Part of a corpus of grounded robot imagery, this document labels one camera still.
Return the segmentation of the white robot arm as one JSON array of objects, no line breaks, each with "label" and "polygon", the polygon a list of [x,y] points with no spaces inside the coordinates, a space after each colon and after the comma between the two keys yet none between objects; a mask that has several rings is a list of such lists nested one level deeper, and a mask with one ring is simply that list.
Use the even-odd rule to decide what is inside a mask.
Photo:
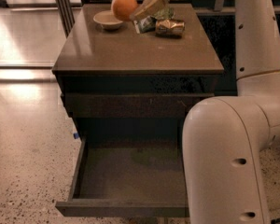
[{"label": "white robot arm", "polygon": [[272,0],[235,0],[237,95],[188,112],[190,224],[271,224],[259,154],[280,140],[280,34]]}]

